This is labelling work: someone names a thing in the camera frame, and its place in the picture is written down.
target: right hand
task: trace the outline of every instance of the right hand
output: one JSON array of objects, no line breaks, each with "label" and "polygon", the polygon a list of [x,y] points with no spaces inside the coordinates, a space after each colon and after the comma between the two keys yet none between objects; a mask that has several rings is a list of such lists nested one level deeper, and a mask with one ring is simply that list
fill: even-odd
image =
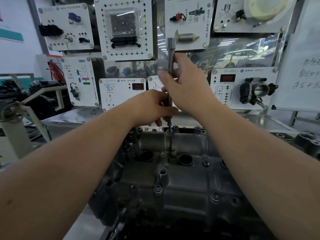
[{"label": "right hand", "polygon": [[159,71],[158,76],[164,87],[163,92],[169,92],[174,104],[197,118],[205,112],[208,104],[218,102],[200,68],[183,53],[175,53],[175,62],[179,69],[175,71],[177,80],[166,71]]}]

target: teal stripe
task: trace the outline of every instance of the teal stripe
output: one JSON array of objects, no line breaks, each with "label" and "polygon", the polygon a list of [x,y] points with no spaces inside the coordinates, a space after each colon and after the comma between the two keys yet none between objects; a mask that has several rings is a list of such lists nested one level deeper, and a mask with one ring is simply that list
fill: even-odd
[{"label": "teal stripe", "polygon": [[[35,77],[34,79],[39,81],[39,80],[43,80],[43,77]],[[2,85],[2,81],[4,81],[4,80],[12,80],[12,78],[0,79],[0,86]],[[19,80],[21,81],[22,85],[26,89],[29,89],[29,87],[31,85],[31,80],[29,77],[19,78]]]},{"label": "teal stripe", "polygon": [[21,33],[0,28],[0,37],[11,40],[23,41]]}]

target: hand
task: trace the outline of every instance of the hand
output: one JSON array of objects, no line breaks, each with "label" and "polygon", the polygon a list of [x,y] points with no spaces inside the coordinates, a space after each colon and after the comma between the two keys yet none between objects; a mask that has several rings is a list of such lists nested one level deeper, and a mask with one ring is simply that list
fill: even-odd
[{"label": "hand", "polygon": [[178,77],[174,80],[166,71],[159,71],[158,76],[164,87],[162,91],[169,92],[174,104],[197,118],[206,111],[208,103],[218,102],[206,79],[205,74],[182,53],[175,53],[175,62],[179,69],[175,70]]},{"label": "hand", "polygon": [[130,114],[133,126],[148,125],[153,122],[162,126],[160,118],[173,116],[179,112],[175,107],[164,107],[168,103],[168,94],[150,89],[142,92],[126,102],[121,107]]}]

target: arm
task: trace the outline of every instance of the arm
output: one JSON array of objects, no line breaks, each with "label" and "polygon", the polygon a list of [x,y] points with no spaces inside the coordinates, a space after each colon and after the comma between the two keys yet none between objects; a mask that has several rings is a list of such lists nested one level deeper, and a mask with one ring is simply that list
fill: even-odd
[{"label": "arm", "polygon": [[0,174],[0,238],[62,239],[134,126],[178,112],[143,92],[44,145]]},{"label": "arm", "polygon": [[160,71],[162,90],[206,128],[266,225],[279,239],[319,239],[320,162],[221,104],[203,71],[185,55],[175,58],[179,82]]}]

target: digital display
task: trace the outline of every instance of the digital display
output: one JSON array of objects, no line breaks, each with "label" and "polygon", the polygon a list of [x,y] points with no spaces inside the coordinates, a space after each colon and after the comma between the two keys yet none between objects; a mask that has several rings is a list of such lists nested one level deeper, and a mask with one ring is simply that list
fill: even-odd
[{"label": "digital display", "polygon": [[235,74],[222,74],[220,77],[221,83],[234,83],[236,80]]},{"label": "digital display", "polygon": [[144,90],[144,83],[133,83],[132,90]]}]

